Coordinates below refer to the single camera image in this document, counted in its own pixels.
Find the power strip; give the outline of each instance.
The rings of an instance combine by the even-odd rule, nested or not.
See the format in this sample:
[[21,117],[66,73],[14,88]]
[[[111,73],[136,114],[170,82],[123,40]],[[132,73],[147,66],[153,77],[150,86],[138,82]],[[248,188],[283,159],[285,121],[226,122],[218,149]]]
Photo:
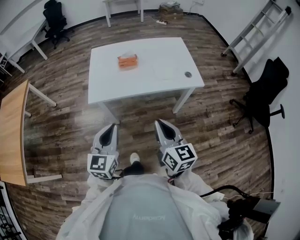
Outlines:
[[201,4],[201,5],[203,5],[203,4],[204,4],[204,1],[205,1],[205,0],[193,0],[193,2],[195,2],[195,3],[199,3],[199,4]]
[[159,21],[159,20],[157,20],[156,23],[167,25],[167,22],[163,22],[163,21]]

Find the table leg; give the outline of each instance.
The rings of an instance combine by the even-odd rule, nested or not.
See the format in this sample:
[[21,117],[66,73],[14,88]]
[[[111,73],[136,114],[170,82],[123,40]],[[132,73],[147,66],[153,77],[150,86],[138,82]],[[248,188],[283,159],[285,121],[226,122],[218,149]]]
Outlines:
[[103,102],[98,103],[98,105],[101,107],[101,109],[104,111],[104,113],[105,113],[106,115],[108,115],[108,116],[113,120],[114,123],[120,124],[120,120],[117,119],[117,118],[112,114],[112,112],[107,108],[107,106],[106,106]]
[[178,99],[177,103],[175,104],[175,107],[173,108],[173,113],[178,113],[179,109],[184,105],[188,97],[193,93],[195,88],[185,89],[181,95],[181,97]]
[[13,66],[16,67],[17,69],[19,69],[22,73],[25,73],[24,69],[21,68],[17,63],[15,63],[14,61],[12,61],[11,59],[8,60],[8,61],[9,61],[9,63],[10,63],[11,65],[13,65]]
[[105,15],[106,15],[106,20],[107,20],[107,25],[110,28],[111,27],[111,22],[109,20],[109,16],[110,16],[109,15],[109,10],[108,10],[109,6],[108,6],[107,2],[105,2],[104,4],[105,4]]
[[141,14],[141,2],[138,1],[137,3],[137,14]]
[[4,67],[0,67],[1,68],[1,70],[4,72],[4,73],[6,73],[6,74],[8,74],[8,75],[10,75],[11,77],[12,77],[12,75],[4,68]]
[[31,178],[26,179],[27,183],[35,183],[35,182],[44,182],[44,181],[50,181],[50,180],[55,180],[55,179],[60,179],[62,178],[62,175],[52,175],[52,176],[47,176],[47,177],[40,177],[40,178],[35,178],[32,177],[32,175],[30,176]]
[[112,16],[111,16],[111,7],[109,6],[109,2],[107,2],[107,6],[108,6],[108,8],[107,8],[108,17],[112,18]]
[[34,45],[34,47],[38,50],[39,54],[41,54],[42,57],[43,57],[45,60],[47,60],[47,59],[48,59],[47,56],[44,54],[44,52],[42,51],[42,49],[40,49],[40,47],[38,46],[38,44],[36,43],[36,41],[35,41],[35,40],[32,40],[31,43],[32,43],[32,45]]
[[29,83],[29,89],[36,94],[38,97],[40,97],[41,99],[45,100],[47,103],[49,103],[50,105],[52,105],[53,107],[56,107],[56,102],[52,101],[49,97],[47,97],[44,93],[40,92],[39,90],[37,90],[34,86],[32,86]]
[[144,6],[143,6],[143,0],[140,0],[140,8],[141,8],[141,22],[144,22]]
[[29,112],[25,111],[25,116],[27,116],[27,117],[31,117],[31,113],[29,113]]

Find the black office chair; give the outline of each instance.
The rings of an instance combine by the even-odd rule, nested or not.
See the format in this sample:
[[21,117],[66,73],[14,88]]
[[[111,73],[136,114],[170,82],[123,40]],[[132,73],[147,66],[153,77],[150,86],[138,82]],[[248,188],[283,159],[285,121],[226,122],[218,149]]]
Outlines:
[[268,59],[262,76],[257,82],[251,84],[249,91],[243,97],[246,105],[235,99],[229,101],[230,104],[236,103],[236,106],[244,113],[237,122],[233,123],[233,126],[237,126],[243,118],[247,117],[251,126],[251,130],[249,130],[251,134],[253,133],[252,117],[264,127],[270,125],[270,116],[281,113],[282,117],[285,118],[285,111],[282,105],[280,105],[280,110],[273,113],[270,113],[269,105],[281,90],[287,86],[288,76],[289,70],[279,57],[274,61]]
[[64,30],[67,20],[62,14],[61,2],[50,0],[45,3],[44,8],[45,10],[43,11],[43,14],[47,19],[49,26],[49,30],[46,30],[45,27],[43,28],[43,30],[46,32],[45,37],[51,38],[54,49],[56,49],[56,45],[61,38],[65,38],[68,42],[70,41],[70,39],[65,35],[66,30]]

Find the white shoe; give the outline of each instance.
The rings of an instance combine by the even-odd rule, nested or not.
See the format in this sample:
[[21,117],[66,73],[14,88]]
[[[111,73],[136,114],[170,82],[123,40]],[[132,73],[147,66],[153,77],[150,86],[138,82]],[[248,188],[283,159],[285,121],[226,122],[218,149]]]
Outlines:
[[140,157],[139,157],[139,155],[136,153],[136,152],[134,152],[134,153],[132,153],[131,155],[130,155],[130,163],[131,163],[131,165],[135,162],[135,161],[140,161]]

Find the orange box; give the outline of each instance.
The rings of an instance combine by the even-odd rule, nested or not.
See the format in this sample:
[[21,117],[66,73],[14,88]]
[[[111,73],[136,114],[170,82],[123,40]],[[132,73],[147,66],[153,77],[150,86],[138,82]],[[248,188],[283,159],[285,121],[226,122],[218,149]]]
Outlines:
[[134,57],[130,57],[130,58],[118,57],[118,59],[119,59],[119,68],[127,68],[127,67],[137,66],[137,55],[136,54]]

